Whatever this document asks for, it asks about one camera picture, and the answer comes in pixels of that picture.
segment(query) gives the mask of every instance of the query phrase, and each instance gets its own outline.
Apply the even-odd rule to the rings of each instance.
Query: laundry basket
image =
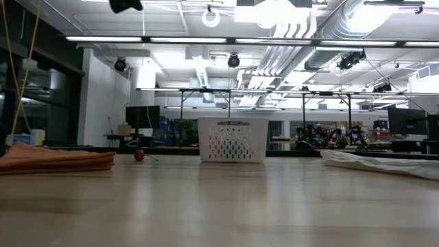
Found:
[[[267,147],[268,119],[198,119],[200,158],[204,162],[262,163]]]

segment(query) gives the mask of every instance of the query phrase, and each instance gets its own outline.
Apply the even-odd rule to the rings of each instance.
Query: small red toy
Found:
[[[134,152],[134,158],[136,159],[136,161],[143,161],[143,157],[145,157],[145,153],[143,153],[143,150],[136,150],[136,152]]]

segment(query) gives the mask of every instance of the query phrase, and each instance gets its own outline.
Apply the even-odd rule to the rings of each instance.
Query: ceiling light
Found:
[[[173,38],[173,37],[153,37],[152,43],[226,43],[226,38]]]
[[[300,91],[273,91],[273,93],[302,94]]]
[[[423,42],[423,41],[410,41],[406,42],[406,47],[437,47],[439,42]]]
[[[237,38],[237,44],[261,44],[261,45],[310,45],[310,40],[290,40],[282,38]]]
[[[391,47],[396,45],[394,41],[372,41],[372,40],[322,40],[321,45],[345,45],[353,47],[363,47],[363,46],[382,46]]]
[[[356,47],[316,47],[318,51],[363,51],[363,48]]]
[[[241,89],[233,89],[230,91],[232,93],[268,93],[268,92],[271,92],[269,90],[241,90]]]
[[[176,92],[176,91],[179,91],[180,89],[142,89],[142,88],[137,88],[136,90],[139,90],[139,91],[155,91],[155,92],[160,92],[160,91],[167,91],[167,92],[173,91],[173,92]]]
[[[164,106],[163,107],[164,109],[187,109],[187,110],[189,110],[189,109],[193,109],[193,107],[190,107],[190,106],[183,106],[183,107],[181,107],[181,106]]]
[[[225,110],[227,108],[222,107],[197,107],[197,109],[205,109],[205,110]]]
[[[73,42],[142,42],[142,38],[141,37],[103,37],[103,36],[67,36],[66,39],[68,41],[73,41]]]
[[[92,3],[108,3],[108,0],[81,0],[83,2],[92,2]],[[141,3],[146,4],[160,4],[160,5],[176,5],[177,3],[181,3],[182,5],[224,5],[223,1],[198,1],[198,0],[185,0],[185,1],[167,1],[167,0],[141,0]]]

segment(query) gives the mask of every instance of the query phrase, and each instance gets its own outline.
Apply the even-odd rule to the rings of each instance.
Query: security camera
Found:
[[[115,63],[115,70],[119,72],[125,72],[130,68],[130,65],[128,65],[125,61],[125,58],[118,58]]]
[[[110,7],[115,14],[118,14],[129,8],[134,8],[138,11],[143,10],[140,0],[110,0]]]
[[[230,68],[236,68],[239,66],[239,58],[238,58],[238,54],[232,54],[230,55],[230,58],[228,59],[228,66]]]

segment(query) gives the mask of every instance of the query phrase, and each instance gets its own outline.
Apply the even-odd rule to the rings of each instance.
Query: black monitor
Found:
[[[424,110],[388,108],[390,134],[427,134]]]
[[[133,128],[160,128],[160,106],[129,106],[125,111],[125,121]]]

